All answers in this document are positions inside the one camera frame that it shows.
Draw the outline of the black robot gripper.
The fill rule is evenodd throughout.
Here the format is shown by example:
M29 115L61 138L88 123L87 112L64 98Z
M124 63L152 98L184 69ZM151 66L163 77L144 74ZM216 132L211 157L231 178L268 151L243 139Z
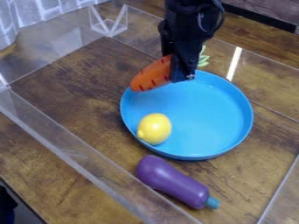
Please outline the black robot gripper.
M192 81L203 43L224 22L220 0L164 0L157 25L163 56L171 56L171 82Z

